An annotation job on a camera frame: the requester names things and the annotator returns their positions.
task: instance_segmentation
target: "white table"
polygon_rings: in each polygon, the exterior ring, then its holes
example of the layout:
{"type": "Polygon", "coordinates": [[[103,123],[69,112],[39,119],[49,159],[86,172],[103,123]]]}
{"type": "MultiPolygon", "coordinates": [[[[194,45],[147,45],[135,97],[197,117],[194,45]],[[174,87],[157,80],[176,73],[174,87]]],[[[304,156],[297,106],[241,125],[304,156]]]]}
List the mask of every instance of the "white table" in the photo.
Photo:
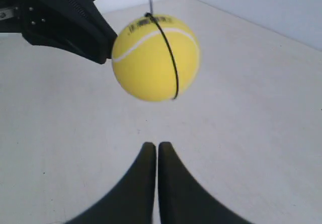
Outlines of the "white table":
{"type": "MultiPolygon", "coordinates": [[[[120,32],[147,10],[105,16],[120,32]]],[[[195,0],[155,10],[184,20],[203,53],[175,102],[134,99],[110,62],[0,39],[0,223],[71,219],[117,183],[143,142],[164,140],[250,221],[320,223],[322,53],[195,0]]]]}

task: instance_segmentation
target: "robotic arm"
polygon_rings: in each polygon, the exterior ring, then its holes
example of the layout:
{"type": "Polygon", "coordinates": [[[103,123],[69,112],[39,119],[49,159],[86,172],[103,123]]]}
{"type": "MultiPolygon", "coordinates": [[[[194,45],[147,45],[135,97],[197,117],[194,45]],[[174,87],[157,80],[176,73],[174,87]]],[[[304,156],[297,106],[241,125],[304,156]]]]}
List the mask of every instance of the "robotic arm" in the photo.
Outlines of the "robotic arm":
{"type": "Polygon", "coordinates": [[[99,64],[111,58],[117,37],[94,0],[0,0],[0,33],[21,33],[32,45],[63,49],[99,64]]]}

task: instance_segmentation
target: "black string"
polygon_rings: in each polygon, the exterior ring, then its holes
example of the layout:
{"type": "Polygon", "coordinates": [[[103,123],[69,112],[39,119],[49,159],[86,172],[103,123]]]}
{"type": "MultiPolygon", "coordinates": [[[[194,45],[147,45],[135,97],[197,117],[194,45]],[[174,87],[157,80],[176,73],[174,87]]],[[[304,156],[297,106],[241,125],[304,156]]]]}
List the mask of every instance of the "black string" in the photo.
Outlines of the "black string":
{"type": "Polygon", "coordinates": [[[163,38],[165,39],[165,42],[167,44],[167,47],[168,47],[168,50],[169,50],[169,53],[171,55],[171,59],[172,59],[172,63],[173,63],[173,67],[175,69],[175,74],[176,74],[176,85],[177,85],[177,88],[176,88],[176,94],[175,94],[175,97],[173,98],[173,100],[175,100],[177,97],[178,97],[178,94],[179,94],[179,74],[178,74],[178,69],[177,69],[177,65],[176,65],[176,61],[175,61],[175,57],[173,55],[173,52],[171,50],[171,47],[170,47],[170,44],[169,44],[169,41],[166,37],[166,34],[164,33],[164,31],[162,30],[161,26],[159,25],[159,23],[157,22],[157,20],[155,19],[155,17],[153,17],[152,13],[146,13],[145,14],[146,17],[149,17],[151,19],[151,21],[153,23],[156,24],[156,26],[159,28],[163,38]]]}

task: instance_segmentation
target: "yellow ball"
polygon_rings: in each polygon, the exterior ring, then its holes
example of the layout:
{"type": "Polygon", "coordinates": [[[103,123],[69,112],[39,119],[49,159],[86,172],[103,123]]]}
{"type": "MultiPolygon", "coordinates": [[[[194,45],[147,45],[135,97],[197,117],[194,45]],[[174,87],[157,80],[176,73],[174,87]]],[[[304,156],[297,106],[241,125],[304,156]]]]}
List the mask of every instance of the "yellow ball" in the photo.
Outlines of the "yellow ball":
{"type": "Polygon", "coordinates": [[[173,99],[177,86],[182,94],[199,69],[199,43],[191,29],[168,15],[154,18],[164,31],[174,61],[161,30],[150,17],[130,23],[119,34],[112,50],[118,82],[129,94],[145,101],[173,99]]]}

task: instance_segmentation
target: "black mechanical part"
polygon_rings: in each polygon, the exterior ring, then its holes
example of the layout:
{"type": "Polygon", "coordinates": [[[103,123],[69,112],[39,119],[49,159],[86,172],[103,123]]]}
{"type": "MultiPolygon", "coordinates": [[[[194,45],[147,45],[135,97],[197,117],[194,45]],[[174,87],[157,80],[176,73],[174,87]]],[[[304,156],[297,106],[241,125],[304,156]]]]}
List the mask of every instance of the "black mechanical part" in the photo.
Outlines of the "black mechanical part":
{"type": "Polygon", "coordinates": [[[131,168],[97,204],[66,224],[152,224],[155,145],[146,142],[131,168]]]}
{"type": "Polygon", "coordinates": [[[103,64],[111,58],[117,34],[93,1],[0,0],[0,32],[21,33],[32,45],[60,48],[103,64]]]}
{"type": "Polygon", "coordinates": [[[158,148],[158,195],[162,224],[250,224],[194,179],[170,142],[158,148]]]}

